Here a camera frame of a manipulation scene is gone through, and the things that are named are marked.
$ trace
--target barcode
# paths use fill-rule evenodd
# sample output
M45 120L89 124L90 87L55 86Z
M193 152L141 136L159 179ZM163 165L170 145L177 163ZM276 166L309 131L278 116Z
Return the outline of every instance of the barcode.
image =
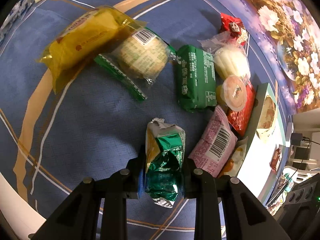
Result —
M134 37L138 42L145 46L150 41L152 41L156 37L156 35L147 29L142 29L135 33L132 37Z
M225 129L220 127L217 137L214 140L212 146L209 149L209 152L207 152L206 155L209 154L210 155L209 157L218 163L218 161L224 154L224 151L226 150L229 141L230 141L230 134Z

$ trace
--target floral painting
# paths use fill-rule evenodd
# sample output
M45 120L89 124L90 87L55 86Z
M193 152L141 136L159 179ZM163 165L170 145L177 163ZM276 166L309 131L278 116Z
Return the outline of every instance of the floral painting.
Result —
M266 56L289 114L320 107L320 29L301 0L218 0Z

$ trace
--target pink snack package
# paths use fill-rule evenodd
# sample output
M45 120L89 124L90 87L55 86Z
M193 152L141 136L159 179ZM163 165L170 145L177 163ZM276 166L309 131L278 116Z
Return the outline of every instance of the pink snack package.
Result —
M237 138L230 130L226 114L220 106L216 106L189 158L194 160L197 168L217 177L232 154L236 142Z

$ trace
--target jelly cup lid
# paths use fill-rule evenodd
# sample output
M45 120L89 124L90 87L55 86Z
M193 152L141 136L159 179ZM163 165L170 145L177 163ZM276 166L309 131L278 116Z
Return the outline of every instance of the jelly cup lid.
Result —
M222 85L221 98L233 111L239 112L244 109L247 91L243 81L237 76L228 76Z

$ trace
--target silver screw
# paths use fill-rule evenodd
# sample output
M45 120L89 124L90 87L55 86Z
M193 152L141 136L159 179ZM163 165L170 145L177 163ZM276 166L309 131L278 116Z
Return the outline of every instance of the silver screw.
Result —
M233 183L233 184L238 184L238 183L240 182L237 177L232 177L232 178L230 179L230 181L231 181L231 183Z
M199 169L199 168L196 168L193 170L193 173L196 174L196 175L201 175L203 173L203 170Z
M82 181L83 181L83 183L85 183L85 184L89 184L89 183L91 183L92 178L91 178L91 177L85 177Z
M130 173L130 171L128 169L122 169L120 170L120 174L121 175L128 175Z

